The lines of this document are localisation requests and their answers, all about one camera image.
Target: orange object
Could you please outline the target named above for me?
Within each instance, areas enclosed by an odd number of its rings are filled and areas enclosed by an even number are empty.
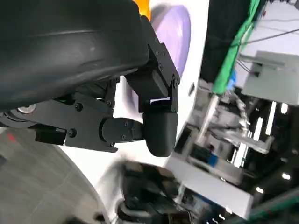
[[[145,15],[150,21],[150,0],[134,0],[139,7],[140,15]]]

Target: purple disc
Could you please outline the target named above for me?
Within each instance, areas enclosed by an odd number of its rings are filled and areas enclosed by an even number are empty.
[[[161,43],[165,43],[179,76],[182,78],[191,39],[191,22],[185,6],[172,6],[162,11],[152,21]],[[138,96],[132,90],[133,103],[138,110]]]

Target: white wall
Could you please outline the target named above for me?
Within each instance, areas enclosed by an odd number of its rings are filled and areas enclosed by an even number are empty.
[[[272,4],[268,3],[265,11],[266,15],[257,23],[249,41],[299,28],[299,10],[297,10],[295,6],[275,1]],[[299,32],[248,44],[244,47],[242,54],[255,56],[256,52],[259,50],[299,55]],[[236,65],[236,71],[237,86],[243,87],[248,73],[239,65]]]

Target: ceiling light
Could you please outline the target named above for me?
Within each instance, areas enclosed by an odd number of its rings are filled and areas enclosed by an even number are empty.
[[[270,109],[270,114],[269,114],[269,118],[268,118],[268,123],[267,123],[267,128],[266,128],[266,135],[270,135],[271,134],[271,129],[272,129],[272,125],[273,125],[273,120],[274,120],[274,114],[275,114],[275,110],[276,110],[276,102],[272,102],[271,105],[271,109]]]
[[[282,173],[281,176],[282,176],[282,178],[284,178],[285,180],[288,180],[288,181],[291,179],[291,176],[286,173]]]
[[[286,114],[287,111],[288,111],[288,104],[282,103],[280,111],[281,111],[282,114]]]
[[[263,126],[263,118],[259,117],[256,123],[256,129],[254,131],[253,140],[258,141],[260,139],[260,134]]]
[[[233,211],[231,209],[229,209],[229,208],[225,208],[225,211],[228,212],[229,214],[233,213]]]
[[[222,216],[221,214],[219,214],[219,218],[221,218],[222,220],[225,220],[225,217]]]
[[[256,188],[256,191],[257,191],[258,193],[260,193],[260,194],[263,194],[263,189],[261,189],[260,187],[257,187],[257,188]]]

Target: black device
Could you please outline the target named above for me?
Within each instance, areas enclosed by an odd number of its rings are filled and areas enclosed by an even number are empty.
[[[173,173],[165,168],[125,162],[118,218],[131,223],[191,224],[190,212],[174,202],[178,187]]]
[[[145,139],[155,156],[172,152],[179,75],[133,1],[5,1],[0,29],[1,126],[57,145],[115,152]],[[113,118],[120,76],[139,96],[143,124]]]

